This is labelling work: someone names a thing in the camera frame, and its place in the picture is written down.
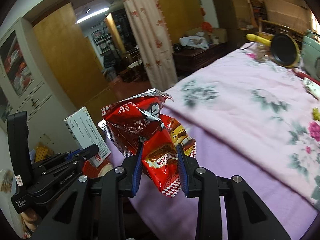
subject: ceiling light tube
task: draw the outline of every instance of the ceiling light tube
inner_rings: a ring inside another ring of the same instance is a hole
[[[83,22],[84,20],[87,20],[87,19],[89,19],[89,18],[91,18],[91,17],[93,17],[93,16],[95,16],[95,15],[98,15],[98,14],[100,14],[100,13],[106,12],[106,11],[108,11],[108,10],[109,10],[109,7],[106,7],[106,8],[103,8],[103,9],[99,10],[99,11],[96,11],[96,12],[94,12],[94,13],[91,13],[91,14],[89,14],[89,15],[87,15],[87,16],[84,16],[83,18],[77,20],[77,23]]]

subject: barcode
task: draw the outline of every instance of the barcode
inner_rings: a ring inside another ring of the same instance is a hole
[[[76,138],[76,137],[75,137],[75,135],[73,134],[73,132],[72,132],[72,130],[71,130],[71,128],[70,128],[70,126],[69,126],[68,122],[65,122],[65,124],[66,124],[66,126],[67,126],[67,128],[68,128],[68,130],[69,130],[70,134],[72,135],[73,139],[74,139],[74,140],[77,140],[77,138]]]

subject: purple fabric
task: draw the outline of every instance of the purple fabric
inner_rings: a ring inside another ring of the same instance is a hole
[[[292,240],[303,236],[317,215],[308,201],[200,127],[167,108],[163,108],[161,113],[175,117],[196,139],[196,159],[200,166],[225,178],[242,176],[274,213]],[[124,157],[110,141],[107,144],[114,166],[121,165]],[[186,198],[182,190],[173,198],[164,196],[152,180],[142,174],[139,191],[130,201],[160,240],[195,239],[197,198]],[[225,224],[223,219],[223,239],[226,240]]]

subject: floral bedsheet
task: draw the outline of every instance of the floral bedsheet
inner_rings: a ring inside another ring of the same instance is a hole
[[[254,49],[237,49],[184,78],[166,91],[174,99],[166,106],[320,209],[320,122],[312,115],[320,104],[291,70],[256,62]],[[212,149],[213,162],[217,154]]]

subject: metal bolt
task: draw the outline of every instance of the metal bolt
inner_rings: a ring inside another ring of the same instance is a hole
[[[233,177],[233,181],[236,182],[236,183],[239,183],[239,182],[242,181],[242,178],[240,176],[236,175],[236,176]]]
[[[78,178],[78,180],[79,180],[80,182],[86,182],[87,179],[88,179],[88,177],[87,177],[86,175],[81,175],[81,176]]]
[[[205,173],[205,168],[199,167],[199,168],[196,169],[196,172],[198,172],[199,174],[204,174]]]
[[[124,172],[124,167],[119,166],[115,168],[115,173],[122,173],[122,172]]]

